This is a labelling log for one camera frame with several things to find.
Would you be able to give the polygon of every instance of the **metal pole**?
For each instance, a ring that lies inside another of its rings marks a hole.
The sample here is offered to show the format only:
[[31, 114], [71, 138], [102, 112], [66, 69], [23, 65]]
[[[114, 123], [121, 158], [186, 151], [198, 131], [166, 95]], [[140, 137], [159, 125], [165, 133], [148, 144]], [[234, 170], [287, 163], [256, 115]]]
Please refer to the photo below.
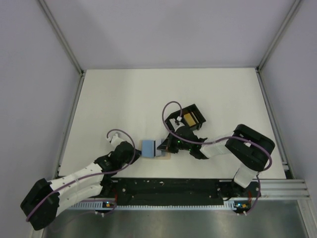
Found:
[[271, 56], [271, 54], [273, 53], [275, 47], [277, 46], [277, 44], [279, 43], [279, 41], [281, 40], [282, 36], [284, 35], [286, 29], [288, 28], [288, 26], [290, 25], [292, 19], [294, 18], [294, 16], [296, 15], [296, 13], [298, 12], [301, 3], [303, 1], [302, 0], [295, 0], [291, 9], [289, 10], [289, 12], [287, 13], [282, 25], [280, 26], [280, 28], [278, 29], [273, 41], [271, 42], [270, 46], [268, 47], [265, 55], [263, 56], [259, 66], [258, 66], [258, 70], [261, 71], [263, 69], [263, 67], [265, 66], [267, 60], [269, 59], [269, 57]]
[[72, 108], [71, 108], [71, 111], [70, 111], [70, 114], [69, 114], [69, 117], [68, 117], [67, 126], [66, 126], [66, 128], [64, 130], [64, 138], [63, 138], [63, 141], [61, 143], [60, 149], [58, 151], [57, 164], [56, 164], [56, 167], [55, 167], [56, 170], [55, 170], [53, 179], [56, 178], [57, 175], [58, 175], [59, 168], [60, 168], [60, 165], [61, 165], [61, 161], [62, 161], [64, 153], [65, 153], [68, 137], [69, 137], [69, 134], [70, 134], [70, 129], [71, 129], [71, 126], [72, 126], [73, 121], [74, 121], [75, 112], [76, 112], [77, 104], [78, 104], [78, 101], [79, 101], [80, 92], [81, 92], [81, 89], [82, 89], [83, 84], [84, 84], [84, 79], [85, 79], [85, 73], [83, 73], [83, 75], [80, 77], [80, 80], [78, 82], [76, 94], [75, 94], [75, 97], [74, 97], [74, 100], [73, 100], [73, 105], [72, 105]]
[[273, 112], [273, 108], [272, 108], [271, 102], [269, 100], [269, 96], [267, 94], [267, 90], [266, 90], [266, 86], [265, 86], [264, 80], [262, 79], [262, 74], [259, 73], [258, 71], [257, 71], [257, 77], [258, 77], [259, 85], [260, 85], [260, 88], [261, 88], [261, 91], [262, 91], [262, 95], [263, 95], [264, 103], [265, 103], [265, 106], [266, 106], [266, 110], [267, 110], [267, 113], [268, 113], [268, 118], [269, 118], [269, 120], [271, 122], [271, 126], [272, 126], [273, 133], [274, 133], [275, 140], [276, 140], [276, 145], [277, 145], [278, 150], [280, 152], [280, 156], [281, 156], [282, 162], [287, 162], [287, 165], [290, 168], [290, 172], [291, 172], [292, 176], [295, 178], [294, 174], [292, 173], [293, 172], [292, 165], [287, 160], [286, 149], [285, 149], [285, 146], [283, 144], [281, 132], [280, 132], [277, 120], [275, 118], [275, 115], [274, 115], [274, 112]]
[[68, 42], [66, 41], [62, 31], [60, 30], [55, 18], [53, 17], [49, 7], [47, 6], [45, 0], [36, 0], [36, 2], [38, 3], [39, 7], [41, 8], [44, 16], [46, 17], [46, 19], [48, 20], [49, 24], [51, 25], [59, 43], [61, 44], [61, 46], [63, 47], [63, 49], [65, 50], [65, 53], [67, 54], [69, 60], [71, 61], [71, 63], [74, 65], [74, 67], [76, 68], [77, 72], [79, 75], [82, 75], [83, 73], [83, 69], [80, 67], [73, 51], [71, 50]]

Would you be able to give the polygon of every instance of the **metal frame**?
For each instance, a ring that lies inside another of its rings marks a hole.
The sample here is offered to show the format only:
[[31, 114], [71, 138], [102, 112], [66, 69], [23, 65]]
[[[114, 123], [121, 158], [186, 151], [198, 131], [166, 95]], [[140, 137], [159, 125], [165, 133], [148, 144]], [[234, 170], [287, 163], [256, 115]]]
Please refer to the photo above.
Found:
[[[68, 208], [68, 210], [112, 210], [112, 208], [104, 208], [103, 202], [79, 202]], [[224, 201], [223, 205], [205, 205], [205, 206], [147, 206], [147, 205], [136, 205], [136, 206], [116, 206], [116, 210], [121, 211], [210, 211], [210, 210], [236, 210], [233, 200]]]
[[[76, 95], [74, 98], [73, 106], [72, 106], [72, 109], [70, 112], [68, 124], [65, 128], [64, 138], [62, 140], [62, 144], [61, 144], [60, 150], [58, 152], [58, 158], [57, 158], [58, 166], [57, 166], [56, 173], [55, 173], [55, 175], [57, 175], [59, 165], [61, 163], [62, 157], [63, 157], [64, 152], [65, 152], [65, 148], [66, 148], [67, 140], [69, 137], [70, 129], [72, 126], [72, 122], [74, 119], [75, 111], [77, 108], [81, 88], [83, 86], [85, 73], [84, 73], [82, 67], [79, 65], [78, 60], [76, 59], [74, 53], [72, 52], [68, 42], [66, 41], [61, 29], [59, 28], [56, 20], [54, 19], [54, 17], [52, 15], [50, 9], [48, 8], [45, 0], [36, 0], [36, 1], [39, 4], [41, 10], [43, 11], [43, 14], [45, 15], [49, 24], [51, 25], [53, 31], [55, 32], [55, 35], [56, 35], [57, 39], [59, 40], [61, 46], [65, 50], [69, 60], [72, 62], [72, 64], [74, 65], [74, 67], [76, 68], [76, 70], [78, 71], [78, 73], [80, 75], [80, 80], [78, 82], [78, 87], [77, 87]], [[274, 39], [272, 40], [270, 46], [268, 47], [268, 49], [267, 49], [265, 55], [263, 56], [259, 66], [256, 68], [256, 73], [258, 76], [258, 80], [259, 80], [261, 91], [262, 91], [262, 94], [264, 97], [266, 109], [267, 109], [267, 112], [269, 115], [269, 119], [270, 119], [272, 129], [273, 129], [273, 132], [275, 135], [275, 139], [277, 142], [277, 147], [279, 148], [281, 158], [283, 160], [282, 162], [283, 162], [284, 169], [287, 170], [290, 168], [291, 171], [292, 171], [292, 166], [289, 163], [289, 161], [287, 161], [287, 153], [285, 150], [285, 146], [283, 145], [283, 140], [281, 137], [280, 129], [279, 129], [279, 126], [278, 126], [277, 121], [275, 119], [272, 105], [270, 103], [270, 100], [269, 100], [269, 97], [268, 97], [268, 94], [267, 94], [267, 91], [265, 88], [265, 83], [264, 83], [264, 80], [263, 80], [262, 75], [261, 75], [261, 70], [263, 69], [263, 67], [265, 66], [267, 61], [269, 60], [270, 56], [274, 52], [274, 50], [275, 50], [276, 46], [278, 45], [278, 43], [280, 42], [280, 40], [282, 39], [285, 31], [287, 30], [288, 26], [290, 25], [290, 23], [292, 21], [292, 19], [294, 18], [294, 16], [298, 12], [302, 2], [303, 2], [302, 0], [294, 0], [288, 14], [286, 15], [286, 17], [282, 23], [282, 25], [280, 26], [278, 32], [276, 33]], [[305, 223], [307, 232], [309, 234], [309, 237], [310, 238], [317, 238], [317, 219], [315, 217], [314, 207], [313, 207], [313, 204], [311, 202], [310, 195], [308, 193], [308, 190], [307, 190], [307, 187], [306, 187], [304, 180], [300, 180], [300, 179], [263, 179], [263, 180], [261, 180], [261, 184], [262, 184], [262, 197], [260, 198], [260, 200], [297, 200], [298, 204], [299, 204], [300, 212], [303, 216], [303, 221]], [[39, 238], [42, 236], [42, 233], [43, 233], [43, 230], [38, 231], [38, 232], [32, 232], [30, 237], [31, 238]]]
[[56, 35], [56, 38], [58, 39], [58, 41], [59, 41], [60, 45], [62, 46], [62, 48], [64, 49], [65, 53], [67, 54], [70, 62], [74, 65], [74, 67], [77, 70], [77, 72], [79, 73], [79, 75], [82, 75], [83, 69], [79, 65], [78, 60], [76, 59], [73, 51], [71, 50], [68, 42], [66, 41], [64, 34], [60, 30], [60, 28], [59, 28], [55, 18], [53, 17], [51, 10], [49, 9], [48, 5], [46, 4], [45, 0], [36, 0], [36, 2], [38, 3], [40, 9], [42, 10], [45, 18], [47, 19], [47, 21], [51, 25], [51, 27]]
[[68, 141], [69, 134], [70, 134], [70, 129], [71, 129], [71, 126], [72, 126], [73, 121], [74, 121], [75, 112], [76, 112], [78, 101], [79, 101], [80, 92], [81, 92], [81, 89], [82, 89], [83, 84], [84, 84], [85, 74], [86, 73], [83, 72], [82, 76], [80, 77], [80, 79], [78, 81], [76, 94], [75, 94], [75, 97], [74, 97], [74, 100], [73, 100], [73, 104], [72, 104], [72, 107], [71, 107], [71, 110], [70, 110], [70, 113], [69, 113], [69, 117], [68, 117], [68, 122], [67, 122], [66, 128], [65, 128], [64, 133], [63, 133], [64, 137], [62, 139], [62, 143], [61, 143], [60, 148], [58, 150], [57, 165], [56, 165], [56, 170], [54, 172], [54, 177], [53, 178], [56, 178], [58, 176], [58, 172], [59, 172], [59, 169], [60, 169], [60, 166], [61, 166], [61, 161], [62, 161], [62, 159], [64, 157], [67, 141]]
[[289, 11], [288, 11], [288, 13], [287, 13], [282, 25], [278, 29], [274, 39], [272, 40], [270, 46], [266, 50], [266, 53], [264, 54], [259, 66], [258, 66], [259, 71], [261, 71], [263, 69], [263, 67], [265, 66], [265, 64], [268, 61], [269, 57], [274, 52], [276, 46], [278, 45], [278, 43], [282, 39], [285, 31], [287, 30], [288, 26], [291, 24], [292, 20], [294, 19], [294, 16], [298, 12], [302, 2], [303, 2], [302, 0], [295, 0], [293, 2], [293, 5], [289, 9]]

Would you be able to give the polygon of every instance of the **metal floor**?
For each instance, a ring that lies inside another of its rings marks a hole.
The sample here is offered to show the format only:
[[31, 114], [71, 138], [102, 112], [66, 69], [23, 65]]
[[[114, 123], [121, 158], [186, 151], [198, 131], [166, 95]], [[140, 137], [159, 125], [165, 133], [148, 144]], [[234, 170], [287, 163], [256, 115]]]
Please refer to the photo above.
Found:
[[[82, 211], [65, 211], [51, 226], [60, 228]], [[259, 201], [247, 217], [231, 211], [116, 211], [86, 214], [45, 238], [307, 238], [296, 201]]]

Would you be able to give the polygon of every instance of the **cable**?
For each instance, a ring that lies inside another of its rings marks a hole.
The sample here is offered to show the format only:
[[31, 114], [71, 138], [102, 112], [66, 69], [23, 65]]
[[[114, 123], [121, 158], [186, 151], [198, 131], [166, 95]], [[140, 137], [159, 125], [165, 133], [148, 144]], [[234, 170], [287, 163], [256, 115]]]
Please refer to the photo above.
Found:
[[[109, 134], [110, 134], [111, 132], [113, 132], [113, 131], [119, 131], [119, 132], [125, 134], [125, 135], [126, 135], [127, 137], [129, 137], [129, 139], [131, 140], [132, 145], [133, 145], [133, 156], [132, 156], [131, 161], [130, 161], [126, 166], [122, 167], [122, 168], [119, 169], [119, 170], [111, 171], [111, 172], [102, 172], [102, 173], [95, 173], [95, 174], [85, 175], [85, 176], [79, 177], [77, 180], [83, 180], [83, 179], [90, 178], [90, 177], [92, 177], [92, 176], [97, 176], [97, 175], [111, 175], [111, 174], [115, 174], [115, 173], [117, 173], [117, 172], [119, 172], [119, 171], [124, 170], [125, 168], [127, 168], [129, 165], [132, 164], [132, 162], [133, 162], [133, 160], [134, 160], [134, 157], [135, 157], [135, 154], [136, 154], [136, 147], [135, 147], [135, 144], [134, 144], [134, 141], [133, 141], [132, 137], [131, 137], [128, 133], [126, 133], [125, 131], [120, 130], [120, 129], [112, 129], [112, 130], [108, 131], [108, 133], [107, 133], [106, 136], [108, 137]], [[46, 197], [44, 197], [44, 198], [38, 203], [38, 205], [36, 205], [36, 206], [34, 207], [34, 209], [29, 213], [29, 215], [26, 217], [26, 222], [28, 222], [28, 221], [30, 220], [30, 218], [32, 217], [32, 215], [39, 209], [39, 207], [45, 202], [45, 200], [46, 200], [49, 196], [51, 196], [51, 195], [54, 194], [54, 193], [57, 193], [58, 191], [62, 190], [63, 188], [66, 188], [67, 186], [69, 186], [69, 185], [71, 185], [71, 184], [73, 184], [73, 183], [75, 183], [75, 182], [76, 182], [76, 180], [73, 180], [73, 181], [71, 181], [71, 182], [69, 182], [69, 183], [67, 183], [67, 184], [65, 184], [65, 185], [63, 185], [63, 186], [57, 188], [56, 190], [50, 192], [50, 193], [49, 193]]]
[[62, 229], [64, 229], [66, 226], [68, 226], [71, 222], [73, 222], [73, 221], [76, 220], [77, 218], [79, 218], [79, 217], [81, 217], [81, 216], [83, 216], [83, 215], [86, 215], [86, 214], [95, 213], [95, 214], [100, 214], [100, 215], [102, 215], [102, 217], [104, 217], [105, 215], [110, 215], [111, 213], [114, 212], [115, 208], [117, 207], [117, 203], [114, 202], [114, 201], [110, 201], [110, 200], [103, 200], [103, 201], [106, 201], [106, 202], [108, 201], [108, 202], [114, 203], [113, 208], [112, 208], [109, 212], [107, 212], [107, 213], [101, 213], [101, 212], [97, 212], [97, 211], [87, 211], [87, 212], [83, 212], [83, 213], [80, 213], [80, 214], [74, 216], [72, 219], [70, 219], [69, 221], [67, 221], [65, 224], [63, 224], [63, 225], [62, 225], [61, 227], [59, 227], [58, 229], [55, 229], [55, 228], [52, 227], [52, 225], [50, 225], [50, 226], [49, 226], [50, 231], [53, 232], [53, 233], [58, 233], [58, 232], [60, 232]]
[[228, 197], [227, 199], [223, 200], [225, 202], [229, 201], [232, 197]]
[[253, 211], [253, 209], [255, 208], [256, 204], [258, 203], [258, 200], [259, 200], [259, 197], [260, 197], [260, 193], [261, 193], [261, 183], [260, 183], [259, 175], [256, 175], [256, 177], [257, 177], [258, 184], [259, 184], [259, 190], [258, 190], [256, 199], [254, 200], [254, 203], [253, 203], [253, 205], [251, 206], [251, 208], [250, 208], [246, 213], [240, 213], [241, 215], [242, 215], [242, 214], [248, 215], [250, 212]]
[[251, 191], [250, 191], [250, 190], [248, 191], [248, 196], [249, 196], [248, 203], [251, 204], [251, 202], [252, 202], [252, 194], [251, 194]]
[[[244, 139], [244, 138], [241, 138], [241, 137], [237, 137], [237, 136], [226, 136], [226, 137], [223, 137], [223, 138], [220, 138], [218, 140], [215, 140], [215, 141], [211, 141], [211, 142], [196, 142], [196, 141], [191, 141], [191, 140], [187, 140], [185, 138], [182, 138], [180, 137], [179, 135], [175, 134], [173, 131], [171, 131], [169, 128], [168, 128], [168, 125], [166, 124], [165, 120], [164, 120], [164, 113], [165, 113], [165, 109], [167, 108], [168, 105], [172, 104], [172, 103], [176, 103], [179, 107], [180, 107], [180, 117], [183, 116], [183, 110], [182, 110], [182, 106], [180, 105], [179, 102], [177, 101], [171, 101], [169, 103], [167, 103], [164, 108], [163, 108], [163, 111], [162, 111], [162, 121], [163, 121], [163, 124], [166, 128], [166, 130], [172, 134], [173, 136], [175, 136], [176, 138], [182, 140], [182, 141], [185, 141], [187, 143], [191, 143], [191, 144], [196, 144], [196, 145], [211, 145], [211, 144], [216, 144], [218, 142], [221, 142], [223, 140], [227, 140], [227, 139], [236, 139], [236, 140], [240, 140], [240, 141], [243, 141], [243, 142], [247, 142], [247, 143], [250, 143], [251, 145], [257, 147], [258, 149], [260, 149], [263, 153], [265, 153], [265, 155], [268, 157], [269, 159], [269, 163], [268, 163], [268, 166], [266, 168], [263, 169], [263, 171], [266, 171], [268, 170], [271, 166], [272, 166], [272, 157], [271, 155], [261, 146], [259, 146], [258, 144], [254, 143], [253, 141], [249, 141], [247, 139]], [[260, 193], [261, 193], [261, 183], [260, 183], [260, 179], [259, 179], [259, 174], [256, 175], [257, 179], [258, 179], [258, 183], [259, 183], [259, 191], [257, 193], [257, 196], [256, 196], [256, 199], [253, 203], [253, 205], [251, 206], [251, 208], [245, 213], [245, 215], [248, 215], [253, 209], [254, 207], [256, 206], [256, 204], [258, 203], [258, 199], [260, 197]]]
[[165, 120], [164, 120], [164, 113], [165, 113], [165, 109], [167, 108], [168, 105], [172, 104], [172, 103], [176, 103], [179, 107], [180, 107], [180, 117], [182, 117], [183, 115], [183, 112], [182, 112], [182, 107], [180, 105], [179, 102], [177, 101], [171, 101], [169, 103], [167, 103], [164, 108], [163, 108], [163, 111], [162, 111], [162, 121], [163, 121], [163, 124], [166, 128], [166, 130], [172, 134], [173, 136], [175, 136], [176, 138], [182, 140], [182, 141], [185, 141], [187, 143], [191, 143], [191, 144], [196, 144], [196, 145], [212, 145], [212, 144], [216, 144], [218, 142], [221, 142], [223, 140], [228, 140], [228, 139], [236, 139], [236, 140], [240, 140], [240, 141], [243, 141], [243, 142], [246, 142], [246, 143], [250, 143], [251, 145], [257, 147], [258, 149], [260, 149], [263, 153], [265, 153], [265, 155], [268, 157], [268, 160], [269, 160], [269, 163], [268, 163], [268, 166], [266, 168], [263, 169], [263, 171], [266, 171], [268, 170], [271, 166], [272, 166], [272, 157], [271, 155], [261, 146], [259, 146], [258, 144], [254, 143], [253, 141], [249, 141], [247, 139], [244, 139], [244, 138], [241, 138], [241, 137], [237, 137], [237, 136], [226, 136], [226, 137], [223, 137], [223, 138], [220, 138], [218, 140], [215, 140], [215, 141], [210, 141], [210, 142], [196, 142], [196, 141], [191, 141], [191, 140], [187, 140], [185, 138], [182, 138], [180, 137], [179, 135], [175, 134], [173, 131], [171, 131], [169, 128], [168, 128], [168, 125], [166, 124]]

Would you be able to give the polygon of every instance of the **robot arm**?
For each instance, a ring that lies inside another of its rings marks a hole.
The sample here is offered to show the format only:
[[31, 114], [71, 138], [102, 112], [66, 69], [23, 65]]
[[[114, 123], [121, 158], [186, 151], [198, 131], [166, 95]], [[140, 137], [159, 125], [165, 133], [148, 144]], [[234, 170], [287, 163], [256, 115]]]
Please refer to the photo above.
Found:
[[[35, 230], [40, 230], [48, 226], [61, 212], [77, 202], [99, 194], [109, 193], [111, 185], [110, 177], [115, 175], [115, 173], [109, 175], [103, 173], [121, 169], [124, 164], [127, 164], [132, 160], [134, 154], [133, 146], [127, 141], [119, 138], [118, 134], [115, 134], [110, 142], [115, 150], [108, 155], [97, 158], [85, 168], [76, 171], [71, 175], [50, 181], [46, 181], [46, 179], [43, 178], [34, 184], [21, 203], [21, 209], [26, 216], [29, 216], [34, 208], [48, 194], [75, 181], [49, 196], [30, 217], [29, 221]], [[140, 157], [140, 155], [141, 151], [136, 150], [133, 163]]]
[[252, 179], [259, 172], [264, 170], [268, 157], [259, 147], [265, 149], [269, 154], [272, 153], [275, 147], [272, 140], [243, 124], [238, 125], [234, 132], [230, 136], [227, 136], [228, 139], [222, 141], [198, 138], [198, 136], [182, 122], [177, 123], [177, 121], [173, 122], [173, 120], [170, 120], [170, 124], [173, 126], [176, 135], [188, 141], [210, 142], [210, 144], [193, 144], [169, 134], [167, 139], [158, 146], [158, 149], [169, 153], [177, 153], [178, 150], [188, 150], [190, 155], [196, 159], [209, 159], [217, 155], [232, 153], [242, 162], [241, 167], [233, 178], [233, 189], [232, 192], [229, 193], [232, 197], [238, 195], [237, 192], [233, 191], [239, 190], [235, 189], [236, 185], [238, 185], [241, 190], [245, 189]]

